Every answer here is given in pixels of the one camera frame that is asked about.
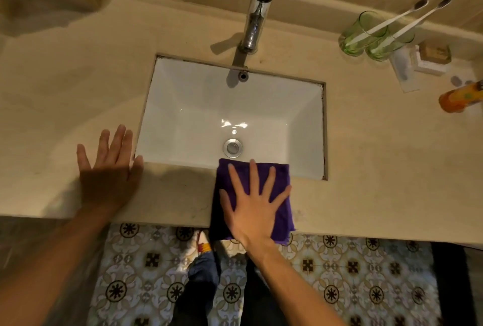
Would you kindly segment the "person's left forearm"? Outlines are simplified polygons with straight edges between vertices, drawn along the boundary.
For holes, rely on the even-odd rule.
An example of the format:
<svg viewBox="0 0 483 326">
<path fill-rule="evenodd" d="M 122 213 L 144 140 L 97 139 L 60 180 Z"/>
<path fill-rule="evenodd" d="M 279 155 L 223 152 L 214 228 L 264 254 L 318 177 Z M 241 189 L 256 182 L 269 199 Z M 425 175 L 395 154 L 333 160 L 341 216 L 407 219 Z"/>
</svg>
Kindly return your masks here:
<svg viewBox="0 0 483 326">
<path fill-rule="evenodd" d="M 0 326 L 42 326 L 113 206 L 87 206 L 56 229 L 33 255 L 0 279 Z"/>
</svg>

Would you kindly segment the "person's leg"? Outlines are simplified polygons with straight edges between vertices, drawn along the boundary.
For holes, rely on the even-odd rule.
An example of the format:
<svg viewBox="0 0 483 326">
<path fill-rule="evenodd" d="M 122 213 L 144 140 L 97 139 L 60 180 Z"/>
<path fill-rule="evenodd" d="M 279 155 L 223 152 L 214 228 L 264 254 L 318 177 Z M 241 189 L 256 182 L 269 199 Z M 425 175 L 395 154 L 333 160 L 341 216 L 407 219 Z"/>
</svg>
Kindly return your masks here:
<svg viewBox="0 0 483 326">
<path fill-rule="evenodd" d="M 176 301 L 168 326 L 208 326 L 208 314 L 213 307 L 220 274 L 215 252 L 199 253 L 188 269 L 188 281 Z"/>
<path fill-rule="evenodd" d="M 239 326 L 289 326 L 269 287 L 257 273 L 254 262 L 248 255 L 245 257 L 247 282 Z"/>
</svg>

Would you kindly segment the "person's right hand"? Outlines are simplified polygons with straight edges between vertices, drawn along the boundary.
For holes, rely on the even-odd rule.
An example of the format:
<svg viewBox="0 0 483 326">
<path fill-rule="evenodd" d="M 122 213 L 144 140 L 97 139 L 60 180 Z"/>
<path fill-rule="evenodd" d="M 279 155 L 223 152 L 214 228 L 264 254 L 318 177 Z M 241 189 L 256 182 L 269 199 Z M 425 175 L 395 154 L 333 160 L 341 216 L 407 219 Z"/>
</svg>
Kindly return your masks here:
<svg viewBox="0 0 483 326">
<path fill-rule="evenodd" d="M 225 220 L 228 229 L 235 240 L 239 241 L 250 256 L 255 256 L 255 251 L 266 247 L 274 247 L 271 239 L 275 223 L 276 212 L 272 211 L 272 202 L 269 201 L 275 182 L 276 170 L 269 169 L 269 176 L 260 191 L 260 201 L 251 201 L 250 189 L 246 194 L 240 182 L 238 173 L 232 164 L 228 165 L 233 189 L 236 193 L 236 208 L 233 220 Z"/>
</svg>

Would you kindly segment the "green glass tumbler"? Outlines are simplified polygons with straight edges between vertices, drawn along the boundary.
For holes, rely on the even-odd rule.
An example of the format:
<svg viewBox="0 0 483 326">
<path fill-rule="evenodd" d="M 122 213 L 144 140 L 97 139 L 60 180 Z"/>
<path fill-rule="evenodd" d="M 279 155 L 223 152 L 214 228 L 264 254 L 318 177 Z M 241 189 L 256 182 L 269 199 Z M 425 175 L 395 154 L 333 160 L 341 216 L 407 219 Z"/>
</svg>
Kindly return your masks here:
<svg viewBox="0 0 483 326">
<path fill-rule="evenodd" d="M 415 31 L 409 30 L 402 35 L 396 35 L 390 29 L 382 37 L 372 42 L 365 49 L 366 55 L 374 61 L 382 62 L 387 60 L 391 53 L 411 44 L 415 38 Z"/>
<path fill-rule="evenodd" d="M 387 25 L 378 28 L 381 23 L 383 18 L 377 12 L 360 13 L 356 21 L 339 36 L 339 48 L 348 56 L 360 56 L 369 45 L 387 33 Z"/>
</svg>

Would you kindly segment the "person's left hand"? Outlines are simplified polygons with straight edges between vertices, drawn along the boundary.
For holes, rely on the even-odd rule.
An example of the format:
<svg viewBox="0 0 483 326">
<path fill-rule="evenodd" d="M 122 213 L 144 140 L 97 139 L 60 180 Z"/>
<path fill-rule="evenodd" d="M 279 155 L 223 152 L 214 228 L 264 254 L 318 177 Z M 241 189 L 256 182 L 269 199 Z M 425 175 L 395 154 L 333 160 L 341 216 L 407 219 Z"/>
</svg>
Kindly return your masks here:
<svg viewBox="0 0 483 326">
<path fill-rule="evenodd" d="M 140 185 L 141 181 L 130 183 L 130 169 L 135 159 L 131 156 L 133 132 L 126 128 L 115 164 L 111 164 L 112 139 L 108 129 L 102 130 L 92 170 L 79 172 L 82 208 L 103 208 L 116 213 L 132 199 Z"/>
</svg>

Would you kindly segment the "white soap dish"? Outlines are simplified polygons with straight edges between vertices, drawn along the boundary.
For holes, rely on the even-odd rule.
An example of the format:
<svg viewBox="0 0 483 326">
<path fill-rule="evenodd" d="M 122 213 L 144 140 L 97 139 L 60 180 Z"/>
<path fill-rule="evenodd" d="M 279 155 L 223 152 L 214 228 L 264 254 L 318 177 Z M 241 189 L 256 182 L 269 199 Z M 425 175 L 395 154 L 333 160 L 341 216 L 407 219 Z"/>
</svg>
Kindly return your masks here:
<svg viewBox="0 0 483 326">
<path fill-rule="evenodd" d="M 437 62 L 421 59 L 419 45 L 414 46 L 413 50 L 410 52 L 410 58 L 415 71 L 436 76 L 442 76 L 447 73 L 450 63 L 452 62 L 451 57 Z"/>
</svg>

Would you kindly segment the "person's white shoe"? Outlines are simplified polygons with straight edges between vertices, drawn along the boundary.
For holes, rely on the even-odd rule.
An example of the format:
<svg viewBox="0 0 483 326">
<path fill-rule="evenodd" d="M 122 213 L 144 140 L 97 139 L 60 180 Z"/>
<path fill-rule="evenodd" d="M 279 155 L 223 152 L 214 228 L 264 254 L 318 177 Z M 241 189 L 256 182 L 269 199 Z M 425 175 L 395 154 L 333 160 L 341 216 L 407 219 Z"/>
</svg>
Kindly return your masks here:
<svg viewBox="0 0 483 326">
<path fill-rule="evenodd" d="M 212 246 L 208 237 L 208 230 L 200 229 L 197 231 L 196 249 L 198 255 L 212 252 Z"/>
</svg>

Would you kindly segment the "person's left leg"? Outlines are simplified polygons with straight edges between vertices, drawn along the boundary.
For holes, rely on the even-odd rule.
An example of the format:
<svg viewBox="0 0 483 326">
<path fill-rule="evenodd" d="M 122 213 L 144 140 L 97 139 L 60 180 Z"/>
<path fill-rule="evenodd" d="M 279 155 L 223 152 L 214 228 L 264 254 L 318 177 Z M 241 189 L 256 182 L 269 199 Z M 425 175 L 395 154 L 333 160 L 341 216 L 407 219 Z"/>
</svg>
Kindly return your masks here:
<svg viewBox="0 0 483 326">
<path fill-rule="evenodd" d="M 215 252 L 199 253 L 188 269 L 188 281 L 176 301 L 168 326 L 208 326 L 208 314 L 213 307 L 220 274 Z"/>
</svg>

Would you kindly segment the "chrome sink drain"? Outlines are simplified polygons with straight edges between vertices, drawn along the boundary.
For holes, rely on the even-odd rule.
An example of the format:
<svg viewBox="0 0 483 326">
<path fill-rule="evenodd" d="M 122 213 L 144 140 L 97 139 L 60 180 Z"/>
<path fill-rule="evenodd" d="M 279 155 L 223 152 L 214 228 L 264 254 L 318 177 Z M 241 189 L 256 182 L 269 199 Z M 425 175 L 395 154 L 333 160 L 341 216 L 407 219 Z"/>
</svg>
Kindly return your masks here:
<svg viewBox="0 0 483 326">
<path fill-rule="evenodd" d="M 243 145 L 237 139 L 228 139 L 223 145 L 223 153 L 227 158 L 235 159 L 241 156 Z"/>
</svg>

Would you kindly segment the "white toothbrush dark bristles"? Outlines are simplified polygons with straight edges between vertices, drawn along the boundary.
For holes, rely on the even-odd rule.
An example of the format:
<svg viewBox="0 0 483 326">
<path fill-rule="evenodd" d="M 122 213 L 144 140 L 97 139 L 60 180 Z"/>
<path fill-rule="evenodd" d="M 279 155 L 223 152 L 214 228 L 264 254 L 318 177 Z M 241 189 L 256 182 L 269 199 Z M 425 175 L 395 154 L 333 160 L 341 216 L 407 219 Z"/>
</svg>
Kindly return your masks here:
<svg viewBox="0 0 483 326">
<path fill-rule="evenodd" d="M 359 35 L 359 36 L 356 36 L 355 38 L 351 39 L 347 45 L 348 46 L 351 46 L 353 44 L 356 44 L 356 43 L 359 43 L 363 40 L 366 40 L 368 39 L 369 37 L 376 37 L 376 34 L 383 30 L 383 31 L 386 31 L 388 29 L 388 26 L 392 23 L 394 23 L 395 21 L 399 20 L 400 18 L 404 17 L 404 16 L 407 16 L 409 15 L 410 13 L 412 12 L 415 12 L 423 7 L 425 7 L 427 4 L 429 3 L 429 0 L 418 0 L 412 8 L 410 8 L 409 10 L 403 12 L 402 14 L 396 16 L 396 17 L 393 17 L 393 18 L 390 18 L 388 20 L 385 20 L 381 23 L 379 23 L 378 25 L 376 25 L 375 27 L 372 27 L 370 30 L 368 31 L 364 31 L 362 35 Z"/>
<path fill-rule="evenodd" d="M 417 27 L 419 24 L 423 23 L 426 18 L 430 17 L 434 12 L 443 9 L 447 5 L 449 5 L 452 2 L 452 0 L 442 0 L 436 7 L 434 7 L 432 10 L 426 12 L 423 16 L 420 18 L 414 20 L 410 24 L 407 24 L 404 26 L 402 29 L 398 30 L 395 34 L 392 36 L 389 36 L 386 38 L 381 44 L 379 44 L 377 47 L 374 49 L 371 49 L 372 52 L 374 53 L 379 53 L 382 49 L 387 48 L 389 45 L 391 45 L 394 41 L 396 41 L 397 38 L 403 36 L 413 28 Z"/>
</svg>

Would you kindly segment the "brown wrapped soap bar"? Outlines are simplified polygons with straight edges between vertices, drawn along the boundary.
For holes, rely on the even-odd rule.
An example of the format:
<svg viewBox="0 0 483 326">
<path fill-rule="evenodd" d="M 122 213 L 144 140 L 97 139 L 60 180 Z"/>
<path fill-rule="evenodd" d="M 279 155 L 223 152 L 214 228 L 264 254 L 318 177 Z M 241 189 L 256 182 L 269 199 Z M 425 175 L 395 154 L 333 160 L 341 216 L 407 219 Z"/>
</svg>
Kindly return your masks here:
<svg viewBox="0 0 483 326">
<path fill-rule="evenodd" d="M 423 41 L 418 44 L 420 59 L 440 65 L 447 65 L 452 61 L 452 54 L 449 45 Z"/>
</svg>

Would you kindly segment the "person's right forearm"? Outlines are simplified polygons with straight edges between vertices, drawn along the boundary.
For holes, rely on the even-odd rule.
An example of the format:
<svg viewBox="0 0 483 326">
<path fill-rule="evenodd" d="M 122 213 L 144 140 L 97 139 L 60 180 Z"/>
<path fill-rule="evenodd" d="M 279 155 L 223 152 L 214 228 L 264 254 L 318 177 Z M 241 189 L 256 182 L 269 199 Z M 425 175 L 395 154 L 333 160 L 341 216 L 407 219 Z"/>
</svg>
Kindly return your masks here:
<svg viewBox="0 0 483 326">
<path fill-rule="evenodd" d="M 244 244 L 290 326 L 346 326 L 337 313 L 281 255 L 270 238 Z"/>
</svg>

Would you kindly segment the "person's right leg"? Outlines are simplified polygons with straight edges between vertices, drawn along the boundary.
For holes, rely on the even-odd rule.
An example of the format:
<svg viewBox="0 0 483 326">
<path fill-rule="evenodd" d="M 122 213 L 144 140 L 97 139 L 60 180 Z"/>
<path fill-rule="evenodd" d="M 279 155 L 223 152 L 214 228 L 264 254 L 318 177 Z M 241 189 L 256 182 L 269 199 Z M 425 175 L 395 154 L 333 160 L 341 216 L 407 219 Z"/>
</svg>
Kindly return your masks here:
<svg viewBox="0 0 483 326">
<path fill-rule="evenodd" d="M 248 255 L 245 257 L 247 282 L 239 326 L 289 326 L 269 287 L 257 273 L 254 262 Z"/>
</svg>

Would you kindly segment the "clear plastic sachet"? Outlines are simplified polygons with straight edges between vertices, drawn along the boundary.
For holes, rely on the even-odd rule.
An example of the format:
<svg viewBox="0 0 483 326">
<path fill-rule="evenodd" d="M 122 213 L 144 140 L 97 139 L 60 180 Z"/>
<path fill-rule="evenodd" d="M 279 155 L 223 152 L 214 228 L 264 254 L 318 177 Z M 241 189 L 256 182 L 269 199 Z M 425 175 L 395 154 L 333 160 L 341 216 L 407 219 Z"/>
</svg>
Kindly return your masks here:
<svg viewBox="0 0 483 326">
<path fill-rule="evenodd" d="M 403 47 L 392 52 L 389 61 L 402 92 L 409 93 L 420 90 L 419 83 L 414 77 L 414 68 L 408 48 Z"/>
</svg>

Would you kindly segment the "chrome faucet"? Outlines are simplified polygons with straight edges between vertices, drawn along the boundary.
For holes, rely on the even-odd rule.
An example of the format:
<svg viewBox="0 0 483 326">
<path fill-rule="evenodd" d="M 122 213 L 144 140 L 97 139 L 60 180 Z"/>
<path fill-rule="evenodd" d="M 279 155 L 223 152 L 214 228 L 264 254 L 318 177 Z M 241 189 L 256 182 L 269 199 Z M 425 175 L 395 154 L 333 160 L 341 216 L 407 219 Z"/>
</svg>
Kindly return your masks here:
<svg viewBox="0 0 483 326">
<path fill-rule="evenodd" d="M 255 54 L 272 0 L 250 0 L 244 35 L 238 49 L 244 54 Z"/>
</svg>

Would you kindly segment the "orange bottle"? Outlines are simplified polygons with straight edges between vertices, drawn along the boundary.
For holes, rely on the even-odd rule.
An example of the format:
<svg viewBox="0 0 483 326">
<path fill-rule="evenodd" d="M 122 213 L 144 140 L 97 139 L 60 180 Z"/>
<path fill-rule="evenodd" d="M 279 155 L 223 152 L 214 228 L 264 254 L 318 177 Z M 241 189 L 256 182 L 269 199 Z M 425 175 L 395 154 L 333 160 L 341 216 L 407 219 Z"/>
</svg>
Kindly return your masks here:
<svg viewBox="0 0 483 326">
<path fill-rule="evenodd" d="M 483 102 L 483 79 L 448 91 L 438 98 L 447 113 L 460 113 L 467 107 Z"/>
</svg>

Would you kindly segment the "purple cleaning cloth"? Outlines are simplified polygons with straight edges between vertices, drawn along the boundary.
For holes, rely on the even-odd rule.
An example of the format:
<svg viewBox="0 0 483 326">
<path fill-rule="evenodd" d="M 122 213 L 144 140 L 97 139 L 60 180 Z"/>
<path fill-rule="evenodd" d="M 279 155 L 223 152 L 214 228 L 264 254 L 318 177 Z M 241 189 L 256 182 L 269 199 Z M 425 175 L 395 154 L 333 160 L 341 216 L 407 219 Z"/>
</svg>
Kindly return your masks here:
<svg viewBox="0 0 483 326">
<path fill-rule="evenodd" d="M 234 239 L 231 231 L 228 229 L 225 220 L 224 212 L 220 203 L 219 190 L 223 189 L 227 192 L 229 201 L 233 209 L 236 208 L 236 193 L 233 189 L 231 178 L 228 172 L 228 165 L 232 164 L 236 169 L 240 182 L 246 193 L 249 193 L 249 163 L 230 160 L 226 158 L 219 159 L 218 168 L 216 170 L 216 179 L 213 195 L 213 204 L 211 212 L 211 221 L 209 232 L 211 239 L 226 240 Z M 269 169 L 274 167 L 276 170 L 275 182 L 270 195 L 269 201 L 272 202 L 280 195 L 286 187 L 290 184 L 290 174 L 288 164 L 278 163 L 257 163 L 260 188 L 265 184 L 268 176 Z M 285 199 L 278 207 L 275 215 L 274 228 L 271 234 L 271 238 L 277 244 L 287 245 L 289 243 L 290 233 L 295 231 L 292 210 L 289 198 Z"/>
</svg>

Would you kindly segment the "white rectangular sink basin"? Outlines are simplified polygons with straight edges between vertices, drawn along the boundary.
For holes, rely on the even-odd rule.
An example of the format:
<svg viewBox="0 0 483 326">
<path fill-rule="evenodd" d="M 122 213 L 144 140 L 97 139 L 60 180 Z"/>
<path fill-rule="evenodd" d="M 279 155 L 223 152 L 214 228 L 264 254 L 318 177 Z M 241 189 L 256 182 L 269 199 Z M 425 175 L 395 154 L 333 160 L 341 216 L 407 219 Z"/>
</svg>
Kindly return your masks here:
<svg viewBox="0 0 483 326">
<path fill-rule="evenodd" d="M 223 145 L 234 160 L 288 164 L 292 177 L 326 180 L 324 84 L 158 56 L 136 155 L 150 163 L 214 169 Z"/>
</svg>

